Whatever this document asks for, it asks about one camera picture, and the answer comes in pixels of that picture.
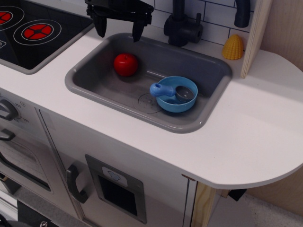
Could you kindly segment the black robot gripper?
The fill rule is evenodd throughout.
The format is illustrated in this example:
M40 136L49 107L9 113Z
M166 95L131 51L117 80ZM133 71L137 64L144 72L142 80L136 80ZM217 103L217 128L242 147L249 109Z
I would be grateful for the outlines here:
M138 42L145 25L151 23L154 7L141 0L86 0L87 15L95 25L97 34L105 37L107 19L133 22L132 36Z

